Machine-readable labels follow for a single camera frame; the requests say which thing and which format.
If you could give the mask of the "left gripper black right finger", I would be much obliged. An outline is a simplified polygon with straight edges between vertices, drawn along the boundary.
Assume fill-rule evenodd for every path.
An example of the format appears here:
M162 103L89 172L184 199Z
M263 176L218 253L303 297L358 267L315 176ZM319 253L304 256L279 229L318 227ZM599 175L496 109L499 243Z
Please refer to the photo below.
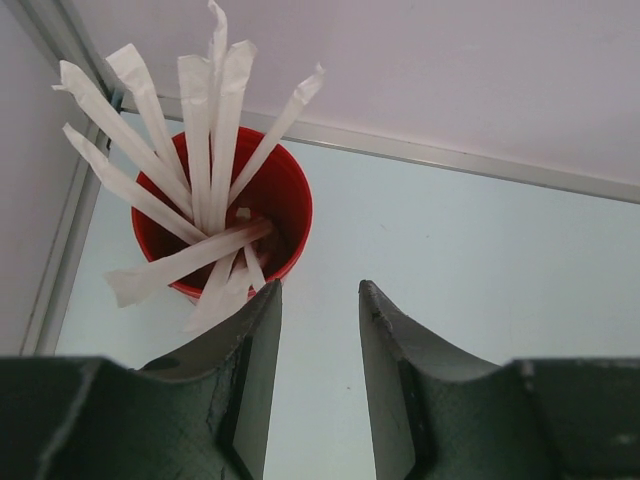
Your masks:
M495 365L404 314L372 281L359 325L380 479L635 479L639 362Z

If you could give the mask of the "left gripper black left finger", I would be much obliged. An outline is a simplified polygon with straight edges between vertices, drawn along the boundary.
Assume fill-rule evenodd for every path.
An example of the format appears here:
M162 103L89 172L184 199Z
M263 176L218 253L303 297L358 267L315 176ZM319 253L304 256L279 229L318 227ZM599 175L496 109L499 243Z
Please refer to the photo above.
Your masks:
M139 370L101 357L1 361L5 479L260 479L282 286Z

